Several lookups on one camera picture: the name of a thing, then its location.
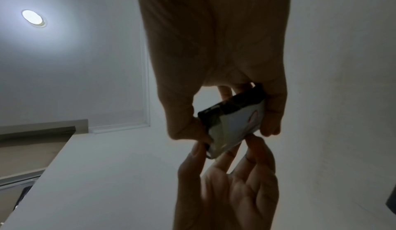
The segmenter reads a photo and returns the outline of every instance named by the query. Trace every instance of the ceiling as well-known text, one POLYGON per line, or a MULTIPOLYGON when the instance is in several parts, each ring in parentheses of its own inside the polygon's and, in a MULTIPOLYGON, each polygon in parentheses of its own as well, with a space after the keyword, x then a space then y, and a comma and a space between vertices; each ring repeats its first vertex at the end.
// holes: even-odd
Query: ceiling
POLYGON ((148 124, 136 0, 0 2, 0 127, 88 119, 100 132, 148 124), (47 25, 29 24, 25 9, 47 25))

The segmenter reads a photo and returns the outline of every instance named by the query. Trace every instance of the light fixture rim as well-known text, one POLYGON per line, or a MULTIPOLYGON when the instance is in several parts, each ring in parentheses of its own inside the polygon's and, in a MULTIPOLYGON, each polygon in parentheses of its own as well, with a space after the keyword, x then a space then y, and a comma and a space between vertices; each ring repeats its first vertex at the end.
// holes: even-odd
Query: light fixture rim
POLYGON ((43 15, 41 15, 40 13, 36 12, 36 11, 30 10, 30 9, 24 9, 24 10, 21 11, 21 15, 22 15, 23 19, 26 20, 26 22, 28 22, 30 25, 32 25, 34 27, 43 28, 43 27, 47 26, 47 20, 45 19, 45 17, 43 15), (36 13, 42 19, 42 23, 41 24, 33 24, 33 23, 31 23, 29 20, 27 20, 25 18, 24 11, 30 11, 30 12, 36 13))

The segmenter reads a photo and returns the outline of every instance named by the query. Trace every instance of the hand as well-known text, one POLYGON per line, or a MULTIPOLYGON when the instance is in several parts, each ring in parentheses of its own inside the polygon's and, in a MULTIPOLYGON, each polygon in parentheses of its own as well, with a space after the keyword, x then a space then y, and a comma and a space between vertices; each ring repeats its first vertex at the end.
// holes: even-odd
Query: hand
POLYGON ((248 135, 249 149, 231 174, 239 146, 200 177, 205 147, 197 143, 178 172, 174 230, 268 230, 279 198, 275 159, 264 140, 248 135))
POLYGON ((281 131, 287 88, 283 45, 290 0, 139 0, 158 96, 173 139, 211 143, 193 116, 201 86, 221 95, 259 83, 264 136, 281 131))

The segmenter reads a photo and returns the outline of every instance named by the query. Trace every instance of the small packet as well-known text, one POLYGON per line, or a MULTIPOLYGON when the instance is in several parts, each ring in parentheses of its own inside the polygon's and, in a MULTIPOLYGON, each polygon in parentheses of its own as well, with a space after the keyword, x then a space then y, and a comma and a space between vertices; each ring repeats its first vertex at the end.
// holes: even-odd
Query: small packet
POLYGON ((236 146, 247 134, 260 129, 264 117, 265 92, 256 85, 198 113, 214 142, 206 147, 207 157, 215 159, 236 146))

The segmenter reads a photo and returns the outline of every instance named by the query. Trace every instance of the round light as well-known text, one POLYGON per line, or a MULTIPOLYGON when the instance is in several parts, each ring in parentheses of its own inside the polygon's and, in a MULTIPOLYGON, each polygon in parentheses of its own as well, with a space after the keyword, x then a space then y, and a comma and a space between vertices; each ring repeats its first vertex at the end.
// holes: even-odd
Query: round light
POLYGON ((24 10, 22 16, 35 26, 43 26, 45 24, 43 18, 34 11, 24 10))

